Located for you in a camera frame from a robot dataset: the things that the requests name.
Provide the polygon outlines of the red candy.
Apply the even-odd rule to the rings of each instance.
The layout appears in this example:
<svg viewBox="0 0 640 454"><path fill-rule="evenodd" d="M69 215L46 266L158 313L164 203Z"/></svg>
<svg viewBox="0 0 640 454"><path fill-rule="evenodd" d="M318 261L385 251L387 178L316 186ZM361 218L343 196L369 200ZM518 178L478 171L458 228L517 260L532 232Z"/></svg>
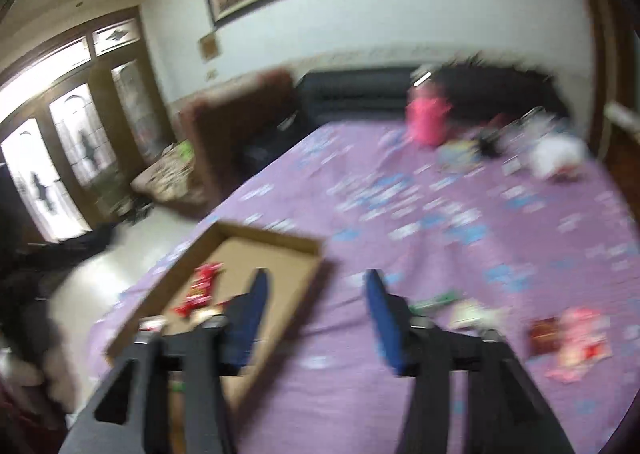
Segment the red candy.
<svg viewBox="0 0 640 454"><path fill-rule="evenodd" d="M194 270L186 295L172 308L178 317L188 319L195 310L206 308L213 297L216 278L224 271L222 263L204 263Z"/></svg>

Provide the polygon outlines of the green clear candy wrapper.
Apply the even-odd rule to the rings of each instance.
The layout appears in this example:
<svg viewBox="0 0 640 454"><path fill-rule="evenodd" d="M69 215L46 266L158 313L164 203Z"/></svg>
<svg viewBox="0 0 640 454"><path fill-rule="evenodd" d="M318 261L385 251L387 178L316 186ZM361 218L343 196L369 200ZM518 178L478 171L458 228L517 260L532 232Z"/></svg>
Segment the green clear candy wrapper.
<svg viewBox="0 0 640 454"><path fill-rule="evenodd" d="M442 310L454 303L457 303L463 298L462 294L455 289L442 292L431 298L415 301L409 305L411 312L414 315L434 315L434 313Z"/></svg>

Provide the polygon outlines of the cardboard tray box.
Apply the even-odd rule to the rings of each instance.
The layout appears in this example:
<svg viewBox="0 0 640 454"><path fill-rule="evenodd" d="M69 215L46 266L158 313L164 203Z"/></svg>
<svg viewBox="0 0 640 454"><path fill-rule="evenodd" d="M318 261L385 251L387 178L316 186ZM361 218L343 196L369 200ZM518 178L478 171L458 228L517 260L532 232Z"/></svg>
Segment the cardboard tray box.
<svg viewBox="0 0 640 454"><path fill-rule="evenodd" d="M194 270L204 263L221 263L216 278L213 304L225 303L245 293L257 269L269 272L268 300L250 364L240 377L226 377L222 387L233 412L239 411L253 391L285 333L307 304L316 285L322 263L323 241L295 233L280 233L257 227L217 220L194 241L181 245L145 280L136 299L125 303L127 312L105 349L105 358L113 363L116 356L134 339L138 322L152 315L165 315L165 332L175 335L192 329L172 310L194 277Z"/></svg>

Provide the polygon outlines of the pale green candy pack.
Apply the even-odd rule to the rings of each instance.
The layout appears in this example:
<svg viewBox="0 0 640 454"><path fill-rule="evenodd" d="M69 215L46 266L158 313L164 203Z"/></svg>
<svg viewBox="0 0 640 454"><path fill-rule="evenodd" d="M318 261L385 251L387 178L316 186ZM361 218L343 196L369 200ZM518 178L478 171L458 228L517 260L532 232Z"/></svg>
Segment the pale green candy pack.
<svg viewBox="0 0 640 454"><path fill-rule="evenodd" d="M508 315L506 308L491 308L476 299L462 299L451 307L451 330L500 331Z"/></svg>

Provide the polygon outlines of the purple floral tablecloth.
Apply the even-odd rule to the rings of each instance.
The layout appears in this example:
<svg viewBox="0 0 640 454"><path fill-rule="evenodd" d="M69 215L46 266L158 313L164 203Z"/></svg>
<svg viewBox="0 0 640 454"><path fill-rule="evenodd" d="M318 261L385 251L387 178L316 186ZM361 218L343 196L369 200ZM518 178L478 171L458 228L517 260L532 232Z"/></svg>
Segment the purple floral tablecloth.
<svg viewBox="0 0 640 454"><path fill-rule="evenodd" d="M390 453L410 382L386 364L363 298L381 270L413 301L457 289L506 310L520 356L535 319L570 308L602 315L612 348L585 376L526 367L578 453L605 446L639 388L639 237L597 162L570 183L500 162L450 173L393 123L329 124L237 189L216 218L321 237L328 281L246 431L243 453Z"/></svg>

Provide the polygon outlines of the patterned cloth pile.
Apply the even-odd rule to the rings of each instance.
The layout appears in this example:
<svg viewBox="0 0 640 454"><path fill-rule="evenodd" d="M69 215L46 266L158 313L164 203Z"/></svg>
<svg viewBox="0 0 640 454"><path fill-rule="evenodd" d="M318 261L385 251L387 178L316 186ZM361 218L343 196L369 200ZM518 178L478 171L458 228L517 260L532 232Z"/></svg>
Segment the patterned cloth pile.
<svg viewBox="0 0 640 454"><path fill-rule="evenodd" d="M195 155L189 141L167 147L160 158L130 183L134 192L157 202L201 202L203 186L195 173Z"/></svg>

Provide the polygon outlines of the dark red foil pouch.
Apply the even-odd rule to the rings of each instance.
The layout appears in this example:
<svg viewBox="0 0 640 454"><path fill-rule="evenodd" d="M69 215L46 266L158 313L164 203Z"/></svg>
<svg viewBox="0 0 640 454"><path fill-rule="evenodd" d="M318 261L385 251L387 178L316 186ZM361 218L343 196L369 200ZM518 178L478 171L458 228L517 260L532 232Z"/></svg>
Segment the dark red foil pouch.
<svg viewBox="0 0 640 454"><path fill-rule="evenodd" d="M558 352L561 347L559 318L537 319L527 330L528 349L531 356L544 356Z"/></svg>

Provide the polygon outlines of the small booklet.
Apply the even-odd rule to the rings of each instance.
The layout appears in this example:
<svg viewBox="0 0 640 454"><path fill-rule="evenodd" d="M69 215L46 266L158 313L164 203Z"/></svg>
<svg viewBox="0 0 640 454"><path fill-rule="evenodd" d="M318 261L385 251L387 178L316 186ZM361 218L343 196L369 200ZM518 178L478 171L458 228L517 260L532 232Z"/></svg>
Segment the small booklet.
<svg viewBox="0 0 640 454"><path fill-rule="evenodd" d="M443 170L460 173L479 167L482 155L476 140L451 140L438 148L437 162Z"/></svg>

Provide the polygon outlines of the pink marshmallow candy pack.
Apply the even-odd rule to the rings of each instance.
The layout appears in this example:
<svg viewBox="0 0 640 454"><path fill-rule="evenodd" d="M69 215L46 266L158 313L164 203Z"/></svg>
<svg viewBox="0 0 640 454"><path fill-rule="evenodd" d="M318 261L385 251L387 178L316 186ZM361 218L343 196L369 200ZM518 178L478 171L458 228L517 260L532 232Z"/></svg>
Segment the pink marshmallow candy pack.
<svg viewBox="0 0 640 454"><path fill-rule="evenodd" d="M599 362L611 358L610 319L589 308L567 309L560 318L560 347L546 376L563 384L579 382Z"/></svg>

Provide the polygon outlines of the black small cup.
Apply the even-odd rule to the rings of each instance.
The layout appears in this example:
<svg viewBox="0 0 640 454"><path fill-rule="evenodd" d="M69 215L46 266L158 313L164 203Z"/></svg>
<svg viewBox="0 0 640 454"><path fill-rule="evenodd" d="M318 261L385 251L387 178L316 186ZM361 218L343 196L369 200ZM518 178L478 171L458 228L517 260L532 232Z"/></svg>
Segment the black small cup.
<svg viewBox="0 0 640 454"><path fill-rule="evenodd" d="M493 128L483 128L476 134L477 149L485 159L499 159L503 155L501 145L501 131Z"/></svg>

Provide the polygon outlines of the pink sleeved thermos bottle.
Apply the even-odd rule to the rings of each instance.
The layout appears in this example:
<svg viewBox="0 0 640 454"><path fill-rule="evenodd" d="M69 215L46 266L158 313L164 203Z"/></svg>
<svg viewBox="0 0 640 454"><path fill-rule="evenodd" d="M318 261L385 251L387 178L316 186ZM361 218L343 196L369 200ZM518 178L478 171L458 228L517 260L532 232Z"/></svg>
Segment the pink sleeved thermos bottle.
<svg viewBox="0 0 640 454"><path fill-rule="evenodd" d="M434 72L419 66L410 75L406 120L409 138L422 147L437 148L448 135L451 104Z"/></svg>

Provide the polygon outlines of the white plastic jar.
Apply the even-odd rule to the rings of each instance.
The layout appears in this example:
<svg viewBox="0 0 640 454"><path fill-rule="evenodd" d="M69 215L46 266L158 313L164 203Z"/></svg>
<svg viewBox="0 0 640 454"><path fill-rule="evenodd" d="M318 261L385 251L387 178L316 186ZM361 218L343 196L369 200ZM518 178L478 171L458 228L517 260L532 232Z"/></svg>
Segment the white plastic jar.
<svg viewBox="0 0 640 454"><path fill-rule="evenodd" d="M575 179L587 157L584 141L564 133L548 133L530 150L528 168L540 180Z"/></svg>

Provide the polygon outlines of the black leather sofa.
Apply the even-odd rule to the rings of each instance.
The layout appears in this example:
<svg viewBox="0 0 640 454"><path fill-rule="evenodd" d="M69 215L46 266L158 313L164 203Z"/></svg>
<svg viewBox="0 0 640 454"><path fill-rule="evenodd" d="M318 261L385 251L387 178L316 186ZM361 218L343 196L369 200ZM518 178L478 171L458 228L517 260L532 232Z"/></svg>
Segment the black leather sofa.
<svg viewBox="0 0 640 454"><path fill-rule="evenodd" d="M436 66L431 73L426 81L449 101L449 118L457 126L495 118L513 122L537 108L572 118L554 77L536 69L471 58ZM403 119L418 75L408 66L307 73L294 87L293 109L250 137L240 164L253 176L326 123Z"/></svg>

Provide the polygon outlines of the wooden glass door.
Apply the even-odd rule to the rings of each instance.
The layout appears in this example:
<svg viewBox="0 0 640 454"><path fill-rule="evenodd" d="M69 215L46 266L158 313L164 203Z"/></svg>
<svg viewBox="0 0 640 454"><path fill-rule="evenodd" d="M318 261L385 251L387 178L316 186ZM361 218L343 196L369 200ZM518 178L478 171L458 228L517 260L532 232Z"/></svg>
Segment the wooden glass door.
<svg viewBox="0 0 640 454"><path fill-rule="evenodd" d="M67 29L1 73L1 159L47 241L128 214L132 181L175 140L136 7Z"/></svg>

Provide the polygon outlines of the small wall picture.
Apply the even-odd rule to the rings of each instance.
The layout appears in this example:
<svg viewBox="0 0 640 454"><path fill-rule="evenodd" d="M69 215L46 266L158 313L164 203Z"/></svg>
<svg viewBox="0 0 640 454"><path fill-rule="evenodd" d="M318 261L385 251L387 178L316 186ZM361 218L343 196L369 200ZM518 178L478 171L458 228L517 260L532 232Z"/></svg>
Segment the small wall picture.
<svg viewBox="0 0 640 454"><path fill-rule="evenodd" d="M198 40L198 51L204 62L208 62L220 55L217 34L210 32Z"/></svg>

